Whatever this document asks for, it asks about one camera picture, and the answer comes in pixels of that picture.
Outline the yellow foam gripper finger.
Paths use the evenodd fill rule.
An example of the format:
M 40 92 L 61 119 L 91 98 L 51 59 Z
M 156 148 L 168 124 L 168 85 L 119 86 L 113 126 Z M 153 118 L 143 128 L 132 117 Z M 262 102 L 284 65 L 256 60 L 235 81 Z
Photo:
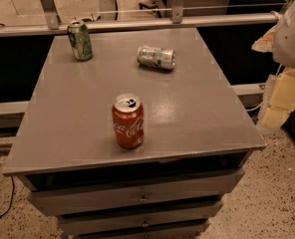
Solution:
M 267 52 L 272 53 L 275 29 L 276 29 L 275 26 L 270 28 L 262 37 L 260 37 L 258 40 L 256 40 L 253 43 L 253 45 L 251 46 L 251 49 L 253 51 L 261 52 L 261 53 L 267 53 Z

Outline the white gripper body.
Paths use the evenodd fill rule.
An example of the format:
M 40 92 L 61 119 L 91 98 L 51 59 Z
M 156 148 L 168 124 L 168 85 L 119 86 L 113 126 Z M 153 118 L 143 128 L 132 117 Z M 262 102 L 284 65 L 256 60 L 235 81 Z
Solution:
M 273 59 L 286 67 L 295 68 L 295 1 L 276 24 Z

